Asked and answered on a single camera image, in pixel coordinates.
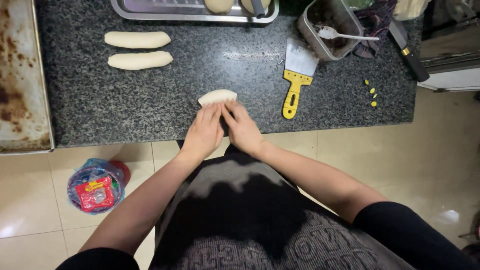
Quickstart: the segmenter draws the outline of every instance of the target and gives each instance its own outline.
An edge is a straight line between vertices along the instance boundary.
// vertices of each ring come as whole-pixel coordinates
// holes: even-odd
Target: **black sleeve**
[[[66,259],[57,267],[63,269],[135,269],[139,270],[132,255],[113,248],[99,247],[82,251]]]
[[[410,208],[394,202],[371,204],[353,224],[416,269],[480,269]]]

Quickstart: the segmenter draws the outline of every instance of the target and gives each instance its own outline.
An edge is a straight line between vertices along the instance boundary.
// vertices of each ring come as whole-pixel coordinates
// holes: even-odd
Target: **white plastic spoon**
[[[344,38],[360,39],[360,40],[379,40],[378,37],[358,37],[358,36],[339,34],[335,29],[328,26],[322,26],[322,28],[320,28],[320,31],[318,32],[318,35],[321,38],[325,38],[325,39],[344,37]]]

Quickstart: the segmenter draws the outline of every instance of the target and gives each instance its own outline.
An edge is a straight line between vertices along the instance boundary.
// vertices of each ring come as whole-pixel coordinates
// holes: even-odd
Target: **dough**
[[[108,58],[108,64],[112,67],[139,70],[152,67],[163,67],[170,64],[173,57],[166,51],[149,53],[121,53]]]
[[[233,3],[234,0],[205,0],[205,6],[215,13],[231,11]]]
[[[253,12],[253,6],[250,0],[241,0],[241,4],[248,10],[248,12],[252,14],[255,13]],[[264,9],[266,9],[269,4],[270,4],[270,0],[262,0],[262,5],[264,6]]]
[[[154,49],[172,41],[165,32],[108,32],[105,43],[131,49]]]
[[[207,104],[218,103],[227,100],[237,100],[237,93],[226,89],[215,90],[206,93],[203,97],[199,98],[198,103],[200,103],[200,105],[203,107]]]

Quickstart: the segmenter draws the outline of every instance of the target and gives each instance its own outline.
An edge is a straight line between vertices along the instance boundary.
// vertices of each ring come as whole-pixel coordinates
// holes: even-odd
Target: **metal blade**
[[[308,49],[305,42],[287,38],[285,69],[312,77],[317,69],[319,59]]]
[[[404,49],[407,46],[408,36],[403,24],[397,20],[392,20],[388,30],[392,33],[392,36],[400,46],[400,49]]]

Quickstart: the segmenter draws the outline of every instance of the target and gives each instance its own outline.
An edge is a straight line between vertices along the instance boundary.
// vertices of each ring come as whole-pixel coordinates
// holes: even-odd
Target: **rusty metal sheet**
[[[0,155],[54,148],[33,0],[0,0]]]

